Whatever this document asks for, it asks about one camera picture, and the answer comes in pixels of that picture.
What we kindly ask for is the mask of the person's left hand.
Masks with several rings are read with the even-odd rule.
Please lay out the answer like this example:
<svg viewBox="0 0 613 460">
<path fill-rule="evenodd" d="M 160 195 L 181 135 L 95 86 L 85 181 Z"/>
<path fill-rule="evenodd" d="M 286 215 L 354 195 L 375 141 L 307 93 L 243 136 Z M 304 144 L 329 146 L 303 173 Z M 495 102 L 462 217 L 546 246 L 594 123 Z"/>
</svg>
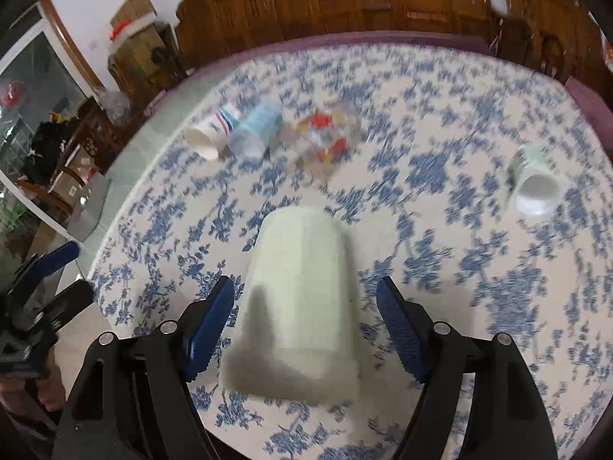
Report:
<svg viewBox="0 0 613 460">
<path fill-rule="evenodd" d="M 26 391 L 26 382 L 18 379 L 1 379 L 1 404 L 14 416 L 39 419 L 43 410 L 61 411 L 66 404 L 66 389 L 61 381 L 61 371 L 55 361 L 54 350 L 47 356 L 49 375 L 44 379 L 33 380 L 39 405 Z"/>
</svg>

